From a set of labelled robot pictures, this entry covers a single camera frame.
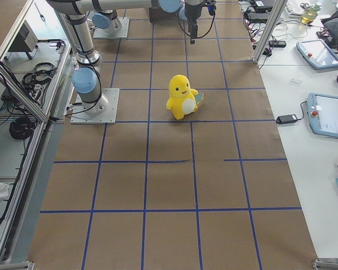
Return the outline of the black gripper near toy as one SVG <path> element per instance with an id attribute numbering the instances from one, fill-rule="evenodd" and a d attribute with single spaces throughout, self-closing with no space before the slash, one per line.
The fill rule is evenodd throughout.
<path id="1" fill-rule="evenodd" d="M 188 20 L 188 31 L 190 35 L 190 44 L 195 44 L 198 39 L 197 20 L 202 13 L 204 2 L 185 2 L 184 14 Z"/>

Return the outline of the silver robot arm near drawer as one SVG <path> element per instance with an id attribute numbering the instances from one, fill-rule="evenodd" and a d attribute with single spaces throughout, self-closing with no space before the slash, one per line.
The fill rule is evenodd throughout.
<path id="1" fill-rule="evenodd" d="M 90 19 L 94 39 L 127 38 L 130 25 L 129 17 L 118 17 L 116 10 L 94 12 Z"/>

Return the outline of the silver robot arm near toy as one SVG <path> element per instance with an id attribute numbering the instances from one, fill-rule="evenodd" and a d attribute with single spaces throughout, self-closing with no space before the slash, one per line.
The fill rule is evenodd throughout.
<path id="1" fill-rule="evenodd" d="M 215 1 L 49 1 L 48 4 L 60 18 L 78 63 L 72 84 L 80 104 L 70 114 L 73 124 L 115 123 L 119 100 L 118 88 L 104 88 L 101 85 L 103 59 L 92 41 L 88 11 L 98 16 L 92 21 L 101 29 L 110 27 L 116 11 L 120 9 L 161 8 L 167 13 L 174 12 L 188 22 L 186 33 L 191 43 L 199 38 L 197 20 L 202 8 L 208 8 L 211 16 L 216 13 Z"/>

